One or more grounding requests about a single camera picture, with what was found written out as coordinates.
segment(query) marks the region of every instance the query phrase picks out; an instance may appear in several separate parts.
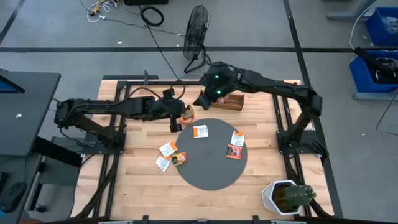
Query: gray floor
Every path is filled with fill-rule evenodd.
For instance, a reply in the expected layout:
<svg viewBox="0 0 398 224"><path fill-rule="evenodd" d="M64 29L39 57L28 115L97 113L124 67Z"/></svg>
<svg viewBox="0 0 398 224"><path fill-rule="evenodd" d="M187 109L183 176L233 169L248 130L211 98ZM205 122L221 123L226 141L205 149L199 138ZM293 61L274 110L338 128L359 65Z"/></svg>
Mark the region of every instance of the gray floor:
<svg viewBox="0 0 398 224"><path fill-rule="evenodd" d="M85 6L95 0L83 0ZM302 47L349 47L352 21L328 21L328 11L349 11L360 1L290 0ZM281 0L171 0L159 6L165 14L162 29L184 33L190 11L203 4L211 13L206 46L293 47L292 36ZM3 0L0 30L5 26L17 1ZM395 0L380 0L378 6L398 6ZM129 7L138 12L137 7ZM112 9L110 19L143 24L124 9ZM183 38L155 33L160 46L183 45ZM354 33L355 46L372 46L363 22ZM26 0L0 47L154 47L148 30L111 21L90 24L79 0ZM295 53L210 52L212 60L261 72L276 79L301 79ZM165 56L177 74L187 64L181 52ZM310 81L324 99L322 125L345 218L397 221L398 172L394 136L378 133L376 124L388 102L354 101L355 85L349 63L353 54L304 54ZM140 75L146 69L160 78L173 78L158 52L104 53L0 53L0 67L15 71L59 72L62 79L55 97L95 98L103 75ZM398 132L393 105L381 129ZM44 138L58 135L49 111L40 130ZM77 130L72 136L83 136ZM35 213L45 221L66 218L71 207L71 187L45 186L48 194L39 200L52 209Z"/></svg>

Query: electric fan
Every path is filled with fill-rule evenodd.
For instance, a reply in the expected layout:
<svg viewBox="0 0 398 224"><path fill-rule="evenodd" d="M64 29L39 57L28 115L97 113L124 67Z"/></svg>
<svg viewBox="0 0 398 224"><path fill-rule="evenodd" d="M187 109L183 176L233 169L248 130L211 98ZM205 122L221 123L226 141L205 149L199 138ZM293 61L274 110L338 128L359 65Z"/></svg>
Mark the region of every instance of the electric fan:
<svg viewBox="0 0 398 224"><path fill-rule="evenodd" d="M203 42L205 41L207 27L207 9L202 5L195 6L191 12L191 16L187 25L187 31L185 33L184 57L190 61L188 66L184 69L185 73L191 72L192 70L205 65L205 55L203 54L202 63L194 68L188 69L195 60L198 60L200 51L205 47Z"/></svg>

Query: desk leg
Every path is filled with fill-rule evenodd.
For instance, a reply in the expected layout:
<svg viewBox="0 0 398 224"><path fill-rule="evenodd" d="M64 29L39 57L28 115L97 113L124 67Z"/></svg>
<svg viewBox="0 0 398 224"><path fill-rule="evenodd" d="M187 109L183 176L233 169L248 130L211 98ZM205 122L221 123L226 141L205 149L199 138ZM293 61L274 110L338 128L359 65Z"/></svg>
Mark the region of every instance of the desk leg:
<svg viewBox="0 0 398 224"><path fill-rule="evenodd" d="M41 137L36 138L32 152L39 153L75 167L80 167L83 160L79 154L71 152Z"/></svg>
<svg viewBox="0 0 398 224"><path fill-rule="evenodd" d="M327 19L357 19L359 17L359 15L361 15L361 13L363 11L365 11L365 9L367 9L371 4L375 3L376 0L366 0L363 1L361 3L361 5L357 8L357 10L355 10L354 12L332 12L332 13L328 13L326 15Z"/></svg>

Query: blue storage container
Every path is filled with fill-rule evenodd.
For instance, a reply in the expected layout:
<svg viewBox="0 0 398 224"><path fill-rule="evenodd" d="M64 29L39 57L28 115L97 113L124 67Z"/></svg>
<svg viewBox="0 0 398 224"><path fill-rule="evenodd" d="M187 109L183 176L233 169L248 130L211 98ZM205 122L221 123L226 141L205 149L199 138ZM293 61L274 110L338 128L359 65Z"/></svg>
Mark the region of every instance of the blue storage container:
<svg viewBox="0 0 398 224"><path fill-rule="evenodd" d="M377 7L366 21L366 27L376 46L398 46L398 35L390 34L383 23L384 16L398 18L398 7Z"/></svg>
<svg viewBox="0 0 398 224"><path fill-rule="evenodd" d="M398 60L398 52L386 52L378 50L367 50L367 53L375 58L393 58ZM398 88L398 84L377 84L374 83L366 62L361 57L356 57L349 68L353 74L356 89L359 93L389 93Z"/></svg>

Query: white planter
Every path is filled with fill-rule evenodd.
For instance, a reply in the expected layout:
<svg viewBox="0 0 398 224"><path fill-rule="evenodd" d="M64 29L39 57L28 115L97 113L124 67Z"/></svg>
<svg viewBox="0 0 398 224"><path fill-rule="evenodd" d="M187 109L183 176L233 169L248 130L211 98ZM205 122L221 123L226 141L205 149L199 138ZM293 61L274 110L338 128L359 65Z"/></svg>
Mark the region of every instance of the white planter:
<svg viewBox="0 0 398 224"><path fill-rule="evenodd" d="M286 183L286 184L291 184L291 185L296 185L296 183L293 180L280 180L280 181L275 181L268 185L263 191L262 191L262 203L266 208L268 208L271 211L274 211L278 213L279 215L296 215L300 213L300 207L296 209L294 212L281 212L276 206L275 202L272 200L272 193L274 192L275 184L279 183Z"/></svg>

